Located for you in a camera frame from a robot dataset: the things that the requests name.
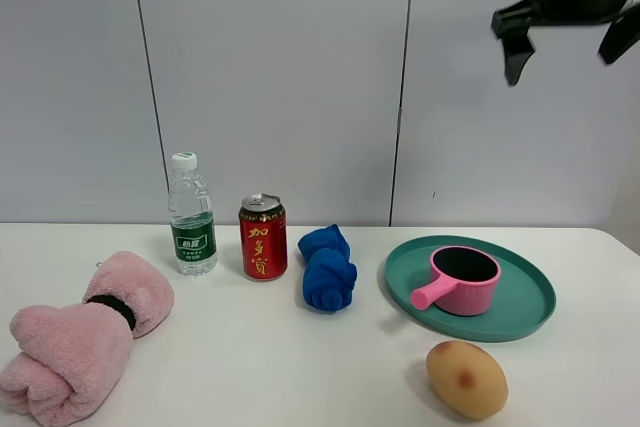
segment teal plate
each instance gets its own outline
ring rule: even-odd
[[[411,292],[429,283],[431,253],[445,245],[473,247],[500,263],[502,277],[488,312],[460,317],[435,305],[419,311],[409,302]],[[556,307],[551,282],[535,265],[498,245],[467,237],[437,235],[405,242],[387,257],[385,276],[395,301],[416,321],[443,334],[477,342],[507,342],[531,335]]]

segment plastic bottle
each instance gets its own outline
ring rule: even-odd
[[[175,154],[171,167],[169,214],[178,270],[184,275],[205,274],[218,261],[211,197],[194,153]]]

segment white bottle cap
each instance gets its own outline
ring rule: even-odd
[[[171,167],[176,172],[188,172],[198,167],[198,158],[193,152],[180,152],[171,157]]]

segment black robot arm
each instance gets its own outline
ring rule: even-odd
[[[609,65],[640,40],[640,0],[521,0],[496,11],[491,28],[502,42],[507,83],[518,83],[535,52],[529,28],[602,24],[611,24],[599,49]]]

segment pink towel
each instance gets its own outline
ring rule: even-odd
[[[173,307],[167,279],[118,252],[91,279],[82,304],[34,305],[11,321],[22,353],[0,372],[0,398],[44,426],[78,422],[102,404],[124,372],[132,341]]]

